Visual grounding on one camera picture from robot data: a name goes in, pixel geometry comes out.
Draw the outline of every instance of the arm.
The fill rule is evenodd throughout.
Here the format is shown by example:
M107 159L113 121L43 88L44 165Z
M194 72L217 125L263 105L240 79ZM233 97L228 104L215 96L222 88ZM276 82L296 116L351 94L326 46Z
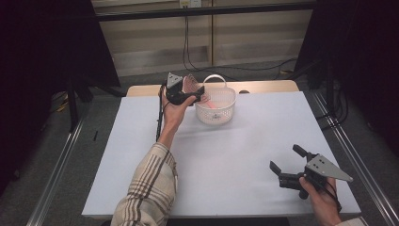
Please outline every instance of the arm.
M331 186L327 185L326 189L334 194L333 189L337 190L335 179L327 178L327 181ZM335 201L328 196L323 190L316 191L314 186L305 180L304 177L299 178L299 183L302 187L309 193L311 197L311 206L313 207L313 212L322 226L365 226L367 223L363 218L355 218L345 222L342 222L340 215L337 211L337 204Z
M184 112L195 97L181 105L168 104L163 96L164 127L158 141L136 168L128 194L118 204L111 225L165 225L173 204L177 172L169 151Z

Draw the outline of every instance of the shirt sleeve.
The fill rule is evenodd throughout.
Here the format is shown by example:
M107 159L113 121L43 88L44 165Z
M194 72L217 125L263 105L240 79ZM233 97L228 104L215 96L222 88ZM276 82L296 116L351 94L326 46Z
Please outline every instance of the shirt sleeve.
M167 147L155 143L136 168L111 225L166 225L176 190L176 162Z
M347 221L344 221L340 224L337 224L336 226L367 226L366 220L364 218L353 218Z

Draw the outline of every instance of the electrical outlet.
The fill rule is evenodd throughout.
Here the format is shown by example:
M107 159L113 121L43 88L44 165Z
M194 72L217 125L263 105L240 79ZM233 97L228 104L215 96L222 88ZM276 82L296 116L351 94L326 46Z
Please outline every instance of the electrical outlet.
M190 4L191 8L201 8L201 0L191 0L191 4Z
M180 8L190 8L190 0L180 0Z

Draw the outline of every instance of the hand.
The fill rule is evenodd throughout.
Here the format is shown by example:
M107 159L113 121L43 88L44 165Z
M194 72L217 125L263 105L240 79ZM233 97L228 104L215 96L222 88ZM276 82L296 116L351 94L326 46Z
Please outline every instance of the hand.
M162 95L162 107L164 109L164 128L158 138L158 142L170 149L173 138L183 121L185 110L194 103L195 96L190 96L181 105L172 104L165 94Z
M327 181L337 190L335 185L335 179L327 178ZM304 177L299 178L299 183L302 187L309 193L311 197L311 206L313 207L313 212L319 221L320 225L323 226L330 226L330 225L337 225L341 223L340 216L337 210L336 202L328 196L328 194L320 189L316 191L314 186L305 180ZM326 189L334 194L334 190L329 184L326 185Z

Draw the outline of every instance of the white paper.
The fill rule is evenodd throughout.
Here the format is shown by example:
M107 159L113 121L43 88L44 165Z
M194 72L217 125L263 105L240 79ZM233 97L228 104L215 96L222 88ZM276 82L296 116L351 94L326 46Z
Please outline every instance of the white paper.
M158 97L123 98L88 195L84 216L110 218L126 195L136 166L155 141ZM298 191L280 188L269 168L304 170L292 148L321 153L337 164L302 92L240 94L234 115L206 125L189 107L171 151L179 187L172 218L275 217L312 213ZM342 213L359 213L347 185L337 181Z

